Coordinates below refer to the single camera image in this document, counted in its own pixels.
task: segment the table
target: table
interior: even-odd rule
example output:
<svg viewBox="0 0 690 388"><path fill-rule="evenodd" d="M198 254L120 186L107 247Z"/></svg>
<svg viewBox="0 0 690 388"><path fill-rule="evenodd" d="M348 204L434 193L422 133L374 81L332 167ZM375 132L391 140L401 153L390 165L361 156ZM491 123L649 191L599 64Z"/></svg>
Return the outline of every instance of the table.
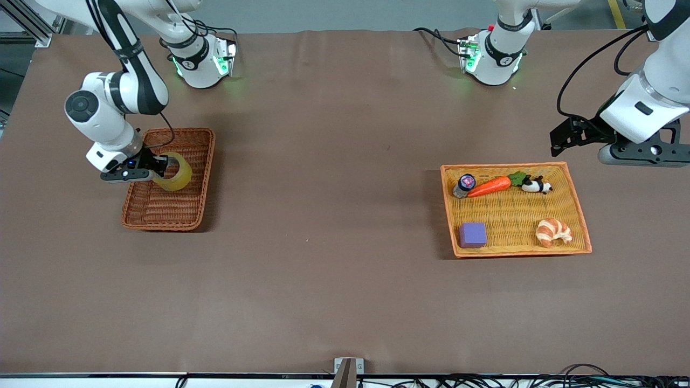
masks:
<svg viewBox="0 0 690 388"><path fill-rule="evenodd" d="M217 134L196 233L120 225L126 185L99 180L90 141L62 112L87 72L119 64L98 37L55 37L34 54L0 142L0 369L321 372L359 356L370 373L592 362L686 374L690 169L568 150L559 159L594 253L451 250L440 165L553 160L562 82L617 34L535 33L500 87L462 75L416 32L241 35L239 77L209 90L187 87L144 37L172 124ZM624 68L654 49L642 40ZM564 109L592 115L615 92L614 54L575 78Z"/></svg>

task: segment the purple sponge block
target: purple sponge block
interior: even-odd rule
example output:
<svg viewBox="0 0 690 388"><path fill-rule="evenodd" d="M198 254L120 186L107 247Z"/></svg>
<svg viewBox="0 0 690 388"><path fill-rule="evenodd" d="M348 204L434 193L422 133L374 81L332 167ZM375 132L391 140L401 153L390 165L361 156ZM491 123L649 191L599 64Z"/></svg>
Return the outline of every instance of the purple sponge block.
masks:
<svg viewBox="0 0 690 388"><path fill-rule="evenodd" d="M460 225L460 247L481 248L486 245L486 227L483 222L465 222Z"/></svg>

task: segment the green led light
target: green led light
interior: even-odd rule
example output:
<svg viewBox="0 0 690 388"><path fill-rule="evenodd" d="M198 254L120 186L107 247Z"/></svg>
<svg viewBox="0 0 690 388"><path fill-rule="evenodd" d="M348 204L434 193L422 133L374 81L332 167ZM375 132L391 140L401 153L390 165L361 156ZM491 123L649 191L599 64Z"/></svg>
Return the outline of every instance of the green led light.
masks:
<svg viewBox="0 0 690 388"><path fill-rule="evenodd" d="M513 72L518 71L518 66L520 65L520 60L522 59L522 54L520 54L515 60L515 66L513 67Z"/></svg>
<svg viewBox="0 0 690 388"><path fill-rule="evenodd" d="M175 59L175 57L172 58L172 62L175 64L175 68L177 69L177 74L180 77L183 77L182 70L179 69L179 65L177 64L177 60Z"/></svg>
<svg viewBox="0 0 690 388"><path fill-rule="evenodd" d="M215 59L216 67L220 75L228 74L228 61L223 58L213 57Z"/></svg>
<svg viewBox="0 0 690 388"><path fill-rule="evenodd" d="M474 54L467 59L467 71L469 72L474 72L474 70L477 68L477 64L479 63L479 60L482 58L482 55L479 50L476 50Z"/></svg>

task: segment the toy croissant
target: toy croissant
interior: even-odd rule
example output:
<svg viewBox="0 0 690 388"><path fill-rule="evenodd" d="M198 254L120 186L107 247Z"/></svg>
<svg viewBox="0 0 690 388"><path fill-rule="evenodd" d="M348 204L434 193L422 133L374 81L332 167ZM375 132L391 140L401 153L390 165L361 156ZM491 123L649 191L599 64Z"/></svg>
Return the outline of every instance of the toy croissant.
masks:
<svg viewBox="0 0 690 388"><path fill-rule="evenodd" d="M551 248L551 242L557 239L563 239L563 242L568 244L573 241L573 231L570 230L565 222L561 222L555 218L546 218L539 222L537 226L537 238L546 248Z"/></svg>

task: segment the orange wicker basket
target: orange wicker basket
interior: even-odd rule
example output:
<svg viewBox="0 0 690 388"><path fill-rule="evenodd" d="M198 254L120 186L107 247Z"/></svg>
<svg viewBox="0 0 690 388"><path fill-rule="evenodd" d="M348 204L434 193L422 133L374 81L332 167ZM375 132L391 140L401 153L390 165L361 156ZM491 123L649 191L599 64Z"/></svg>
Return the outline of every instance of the orange wicker basket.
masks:
<svg viewBox="0 0 690 388"><path fill-rule="evenodd" d="M170 129L150 129L144 133L145 144L158 144L170 139ZM176 128L175 140L156 148L157 153L175 151L192 168L189 184L178 191L165 191L157 184L134 182L122 206L121 222L126 228L140 231L191 231L201 224L206 205L208 178L213 161L215 134L207 128ZM168 168L165 178L177 172Z"/></svg>
<svg viewBox="0 0 690 388"><path fill-rule="evenodd" d="M534 177L544 176L553 191L547 195L526 193L511 187L498 193L474 198L457 199L453 187L463 174L472 174L477 185L493 178L524 171ZM453 252L458 258L496 258L504 256L547 256L591 253L589 232L575 193L573 180L565 162L525 164L458 164L441 166L443 198ZM535 235L544 218L563 221L573 231L573 241L554 241L545 248ZM465 222L483 222L487 244L482 248L461 248L458 229Z"/></svg>

